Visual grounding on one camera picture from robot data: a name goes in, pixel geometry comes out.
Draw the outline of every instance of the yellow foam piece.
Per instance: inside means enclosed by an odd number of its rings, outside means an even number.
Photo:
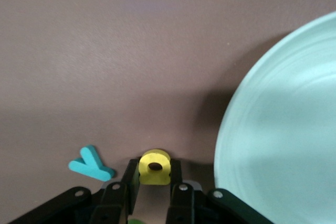
[[[149,165],[158,163],[161,170],[152,170]],[[168,185],[170,183],[170,157],[167,152],[153,149],[145,152],[139,161],[140,183],[143,185]]]

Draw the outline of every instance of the brown surface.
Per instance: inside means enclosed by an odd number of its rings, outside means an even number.
[[[0,223],[6,223],[69,187],[97,190],[100,182],[67,168],[86,144],[97,146],[119,175],[129,158],[163,148],[185,160],[185,178],[210,189],[218,127],[243,76],[286,33],[336,4],[0,0],[0,6]],[[135,216],[164,223],[167,190],[143,187],[140,195]]]

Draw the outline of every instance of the mint green disk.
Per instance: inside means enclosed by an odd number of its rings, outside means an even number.
[[[336,223],[336,12],[250,70],[224,115],[215,184],[274,223]]]

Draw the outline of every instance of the silver bolt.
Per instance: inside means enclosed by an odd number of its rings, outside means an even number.
[[[214,192],[212,193],[212,195],[213,195],[215,198],[217,198],[217,199],[220,199],[220,198],[223,197],[223,194],[222,194],[220,191],[214,191]]]
[[[113,186],[112,186],[112,189],[113,190],[118,190],[120,188],[120,184],[114,184]]]
[[[82,196],[83,194],[84,194],[84,191],[82,191],[82,190],[79,190],[79,191],[75,192],[76,197]]]
[[[180,184],[178,188],[179,188],[181,191],[187,191],[187,190],[188,190],[188,187],[187,187],[187,185],[185,185],[185,184]]]

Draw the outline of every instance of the light green plate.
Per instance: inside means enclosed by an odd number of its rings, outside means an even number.
[[[215,183],[274,223],[336,223],[336,13],[246,75],[219,130]]]

